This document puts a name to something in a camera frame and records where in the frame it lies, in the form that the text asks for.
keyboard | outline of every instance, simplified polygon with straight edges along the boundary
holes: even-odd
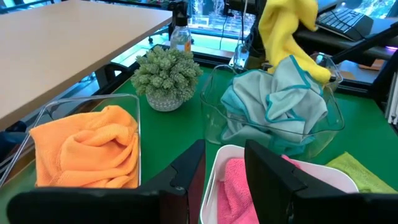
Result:
[[[349,40],[358,41],[370,34],[373,19],[360,12],[340,7],[320,14],[317,25]]]

plastic bottle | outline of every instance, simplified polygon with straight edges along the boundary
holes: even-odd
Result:
[[[170,38],[171,48],[191,52],[191,31],[188,26],[175,26]]]
[[[187,3],[176,3],[173,11],[175,28],[170,38],[170,47],[181,51],[191,52],[191,31],[188,28]]]

clear plastic bin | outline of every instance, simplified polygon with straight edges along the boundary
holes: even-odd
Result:
[[[227,114],[226,108],[221,103],[221,97],[227,87],[231,84],[231,79],[237,75],[238,72],[229,65],[219,65],[214,68],[208,77],[200,94],[205,139],[220,146],[225,144],[244,146],[244,141],[225,142],[221,139],[221,133],[223,133],[227,127],[228,121],[235,124],[240,123],[243,126],[249,125],[260,130],[268,130],[272,133],[285,132],[287,134],[300,135],[302,139],[310,138],[310,143],[303,146],[303,151],[300,154],[296,154],[291,157],[302,161],[309,161],[311,158],[315,157],[329,144],[337,132],[344,128],[344,120],[333,96],[333,91],[337,89],[338,84],[342,81],[342,77],[330,59],[327,60],[328,58],[323,55],[314,55],[314,58],[318,59],[328,67],[334,78],[332,78],[330,83],[323,87],[323,98],[326,101],[328,115],[314,125],[310,134],[292,133],[290,131],[279,130],[266,126],[256,126],[255,124],[247,123],[241,118]],[[265,147],[278,154],[281,154],[282,152],[280,145],[275,145],[274,142],[271,144],[270,142],[264,141],[264,139],[260,139],[259,136],[247,136],[246,139],[253,139],[257,142],[261,142]]]
[[[65,98],[51,101],[47,103],[37,115],[33,128],[41,124],[55,121],[66,116],[77,113],[86,113],[90,111],[101,111],[105,106],[118,105],[131,114],[137,121],[138,134],[140,134],[140,116],[139,116],[139,99],[137,96],[130,94],[113,94],[113,95],[99,95],[81,98]],[[19,149],[12,158],[4,175],[0,180],[0,187],[17,175],[26,165],[26,159],[23,159],[29,153],[34,152],[34,141],[30,134],[24,139]],[[139,184],[141,184],[141,144],[139,146]]]

green table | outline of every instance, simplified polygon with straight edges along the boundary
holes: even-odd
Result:
[[[195,140],[203,138],[199,90],[211,68],[205,72],[195,96],[170,113],[154,111],[144,96],[141,107],[142,182],[165,168]],[[131,82],[123,83],[115,93],[135,93]],[[391,187],[398,189],[398,138],[377,105],[369,99],[337,94],[345,119],[345,129],[336,135],[314,162],[326,164],[344,151],[352,154]],[[206,145],[206,182],[219,146]],[[0,190],[0,223],[6,223],[6,204],[18,192],[34,187],[34,164]]]

microfiber cloth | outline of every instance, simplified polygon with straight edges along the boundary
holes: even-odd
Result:
[[[287,156],[282,157],[300,168]],[[218,183],[217,220],[219,224],[259,223],[246,179],[244,159],[230,159],[225,165],[224,181]]]
[[[275,153],[299,154],[313,141],[306,134],[327,115],[322,95],[321,85],[292,55],[273,75],[261,70],[237,75],[221,97],[230,118],[221,141],[243,145],[246,139],[255,139]]]
[[[136,120],[119,106],[80,113],[30,130],[38,187],[136,188]]]
[[[271,65],[276,67],[284,58],[294,55],[303,70],[308,71],[318,82],[328,83],[330,71],[317,65],[297,45],[292,35],[299,21],[315,31],[317,14],[316,0],[268,0],[259,21],[259,33]]]
[[[336,159],[330,161],[326,166],[338,169],[349,175],[361,193],[397,193],[392,187],[388,186],[378,176],[374,175],[348,152],[344,152]]]

